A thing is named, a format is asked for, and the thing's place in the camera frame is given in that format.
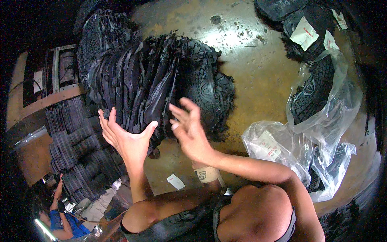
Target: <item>dirty floor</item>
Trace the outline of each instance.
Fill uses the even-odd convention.
[[[185,0],[155,1],[139,6],[131,16],[139,23],[144,36],[176,31],[177,35],[196,38],[222,51],[220,70],[234,77],[235,108],[227,125],[226,141],[212,143],[215,149],[229,154],[247,155],[241,134],[253,122],[260,120],[287,123],[285,105],[291,86],[297,83],[300,64],[286,58],[280,32],[257,17],[254,4],[248,0]],[[349,76],[361,81],[354,67],[354,55],[348,33],[335,32],[336,43],[349,63]],[[316,203],[318,215],[348,203],[372,181],[370,160],[376,151],[375,134],[365,136],[364,105],[355,118],[343,142],[356,145],[357,156],[352,156],[344,181],[335,197]],[[174,140],[164,140],[159,146],[161,158],[148,159],[145,171],[155,195],[176,191],[166,178],[175,174],[186,185],[185,189],[201,186],[190,160]],[[222,172],[228,185],[246,181]]]

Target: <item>white label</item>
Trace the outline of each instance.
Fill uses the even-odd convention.
[[[319,35],[316,33],[312,25],[310,25],[305,17],[302,17],[290,39],[301,45],[306,51],[317,39]]]
[[[333,38],[332,34],[329,31],[325,32],[324,46],[325,46],[326,50],[339,50],[340,49],[335,42],[335,38]]]
[[[184,183],[174,174],[170,175],[167,178],[167,181],[172,184],[177,190],[180,190],[185,187]]]
[[[259,136],[257,142],[265,155],[273,161],[281,154],[278,143],[269,131],[265,130],[261,136]]]
[[[39,86],[36,84],[36,82],[34,82],[34,93],[36,92],[39,92],[40,89],[42,89],[43,85],[42,85],[42,80],[43,80],[43,75],[42,75],[42,71],[38,71],[38,72],[35,72],[34,73],[34,80],[39,84]]]
[[[348,25],[345,22],[343,13],[340,12],[340,15],[338,15],[334,9],[332,9],[332,13],[333,13],[333,16],[335,17],[335,19],[337,20],[337,23],[340,25],[340,27],[342,29],[347,29]]]

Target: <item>worker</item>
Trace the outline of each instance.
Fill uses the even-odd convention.
[[[65,213],[65,205],[60,200],[63,190],[63,174],[60,174],[58,186],[54,193],[54,200],[50,206],[50,212],[47,213],[44,209],[39,208],[34,210],[33,217],[43,222],[51,231],[52,235],[60,240],[81,241],[90,235],[96,223],[103,216],[113,196],[121,185],[121,178],[115,181],[111,188],[106,190],[93,203],[89,199],[84,199],[80,204],[86,204],[85,209],[80,215],[86,222],[80,222],[75,216],[70,213]]]
[[[103,136],[122,156],[133,206],[121,221],[128,241],[325,241],[312,200],[297,175],[271,161],[223,154],[208,142],[200,108],[187,98],[170,104],[172,131],[203,183],[197,189],[153,196],[144,172],[149,139],[158,123],[131,134],[99,110]],[[247,185],[224,196],[219,169],[263,185]]]

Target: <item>black glove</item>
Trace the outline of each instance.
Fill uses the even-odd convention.
[[[58,200],[58,212],[65,213],[65,204],[61,200]]]

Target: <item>clear plastic bag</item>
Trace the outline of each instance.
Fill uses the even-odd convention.
[[[347,76],[348,64],[340,51],[326,50],[316,60],[331,55],[335,73],[332,89],[327,104],[320,112],[307,120],[295,125],[290,111],[291,97],[297,92],[292,87],[292,93],[286,105],[288,125],[296,134],[303,133],[308,139],[319,146],[322,166],[328,167],[333,160],[340,137],[347,130],[359,111],[363,98],[360,87]],[[303,84],[307,78],[301,69]]]
[[[251,158],[278,162],[291,168],[305,187],[314,153],[313,144],[303,134],[294,134],[280,122],[259,121],[242,134],[243,144]]]
[[[344,178],[351,155],[356,155],[354,144],[340,143],[334,152],[332,163],[325,167],[319,154],[319,148],[315,148],[315,154],[311,161],[312,169],[319,175],[325,190],[309,193],[314,203],[324,202],[333,198]]]

